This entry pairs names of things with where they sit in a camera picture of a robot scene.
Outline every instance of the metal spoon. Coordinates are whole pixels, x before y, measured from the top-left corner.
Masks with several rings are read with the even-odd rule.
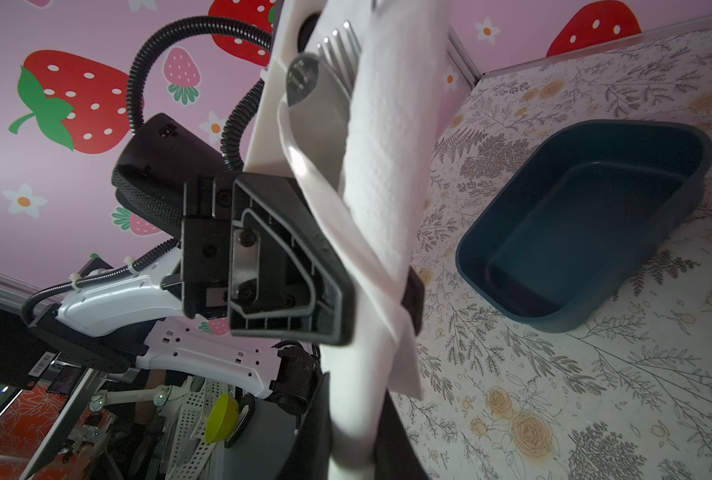
[[[287,103],[297,146],[337,190],[351,120],[351,96],[329,64],[304,52],[289,65]]]

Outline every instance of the perforated white metal panel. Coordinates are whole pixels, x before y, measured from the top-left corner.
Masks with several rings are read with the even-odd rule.
[[[223,393],[227,383],[207,380],[198,392],[188,395],[180,408],[172,441],[172,454],[167,464],[167,480],[195,480],[204,469],[215,445],[204,442],[209,412]]]

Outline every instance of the dark blue plastic tray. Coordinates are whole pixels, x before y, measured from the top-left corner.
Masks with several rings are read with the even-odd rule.
[[[688,125],[572,125],[470,227],[457,270],[508,318],[572,330],[700,204],[711,162],[710,139]]]

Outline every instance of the red patterned surface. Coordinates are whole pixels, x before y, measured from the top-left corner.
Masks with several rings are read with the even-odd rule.
[[[31,458],[54,424],[60,410],[65,405],[60,395],[47,393],[42,385],[33,390],[24,390],[15,403],[0,417],[0,455],[19,458]],[[92,413],[88,408],[82,414],[81,425]],[[100,427],[104,426],[110,415],[103,414]],[[90,453],[74,455],[70,462],[63,464],[60,459],[44,467],[35,480],[73,480],[83,478],[86,467],[90,464]],[[0,460],[0,480],[16,480],[25,468],[24,462],[3,462]]]

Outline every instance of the screw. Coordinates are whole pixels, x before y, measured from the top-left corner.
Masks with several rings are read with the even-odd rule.
[[[248,283],[238,287],[238,299],[241,302],[251,302],[254,300],[255,287]]]
[[[217,255],[217,247],[212,244],[204,245],[204,248],[201,249],[201,253],[207,258],[212,258]]]
[[[231,194],[231,191],[227,188],[223,188],[217,191],[215,201],[217,202],[217,205],[228,208],[229,206],[231,206],[232,197],[233,195]]]
[[[238,243],[246,248],[254,245],[257,242],[257,235],[248,228],[238,235]]]

